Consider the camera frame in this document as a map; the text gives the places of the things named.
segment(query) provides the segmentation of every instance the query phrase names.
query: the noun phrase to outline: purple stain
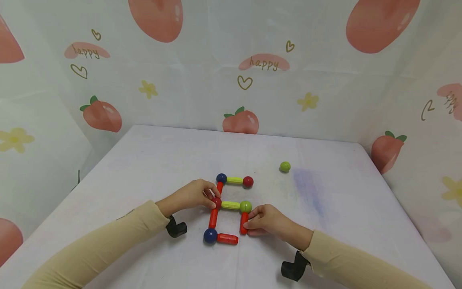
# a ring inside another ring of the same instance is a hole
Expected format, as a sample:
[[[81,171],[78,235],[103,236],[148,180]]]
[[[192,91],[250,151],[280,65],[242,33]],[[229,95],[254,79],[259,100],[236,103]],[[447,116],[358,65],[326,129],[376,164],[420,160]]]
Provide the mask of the purple stain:
[[[316,173],[306,169],[293,169],[293,179],[303,202],[308,206],[308,213],[317,213],[321,226],[325,228],[326,209],[316,183],[319,182]]]

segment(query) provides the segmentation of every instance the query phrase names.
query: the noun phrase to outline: left hand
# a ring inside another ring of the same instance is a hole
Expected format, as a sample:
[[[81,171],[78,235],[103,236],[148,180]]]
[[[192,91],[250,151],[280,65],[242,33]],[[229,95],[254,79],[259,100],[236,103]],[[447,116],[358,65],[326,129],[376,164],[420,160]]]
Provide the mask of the left hand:
[[[200,178],[191,181],[156,204],[162,214],[168,218],[182,209],[195,208],[200,205],[214,209],[216,208],[216,204],[212,201],[214,195],[221,198],[215,184]]]

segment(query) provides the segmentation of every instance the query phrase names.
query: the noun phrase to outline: black wrist strap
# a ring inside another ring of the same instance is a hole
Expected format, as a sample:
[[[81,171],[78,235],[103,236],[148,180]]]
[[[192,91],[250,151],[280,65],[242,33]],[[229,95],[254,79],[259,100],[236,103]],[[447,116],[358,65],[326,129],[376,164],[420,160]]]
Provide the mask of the black wrist strap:
[[[167,229],[167,232],[172,238],[177,238],[188,231],[188,226],[186,226],[186,223],[181,222],[177,224],[173,216],[170,216],[170,222],[167,224],[165,228]]]
[[[293,263],[286,261],[282,262],[282,276],[298,282],[303,276],[303,273],[305,273],[306,265],[311,266],[311,263],[302,256],[300,251],[297,251],[295,254],[295,261]]]

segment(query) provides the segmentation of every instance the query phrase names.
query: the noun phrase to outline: blue ball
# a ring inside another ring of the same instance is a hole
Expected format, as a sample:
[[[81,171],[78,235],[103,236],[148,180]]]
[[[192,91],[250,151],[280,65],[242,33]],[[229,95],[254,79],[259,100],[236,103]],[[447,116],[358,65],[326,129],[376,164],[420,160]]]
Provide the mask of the blue ball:
[[[222,182],[223,184],[226,184],[226,175],[224,173],[218,174],[217,182]]]
[[[204,232],[204,241],[208,244],[213,244],[217,240],[217,236],[218,236],[217,230],[208,228]]]

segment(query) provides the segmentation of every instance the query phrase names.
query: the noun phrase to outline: hand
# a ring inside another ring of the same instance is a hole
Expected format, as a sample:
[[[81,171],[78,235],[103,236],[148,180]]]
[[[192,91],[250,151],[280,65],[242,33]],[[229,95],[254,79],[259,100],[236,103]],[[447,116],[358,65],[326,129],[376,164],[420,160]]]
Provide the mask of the hand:
[[[182,209],[195,208],[200,205],[214,209],[217,206],[211,201],[214,195],[221,198],[220,192],[213,183],[200,178],[191,181],[156,204],[162,214],[168,218]]]
[[[244,223],[248,235],[270,233],[301,251],[305,251],[310,245],[313,231],[298,225],[272,205],[256,207],[249,213],[249,219],[251,220]]]

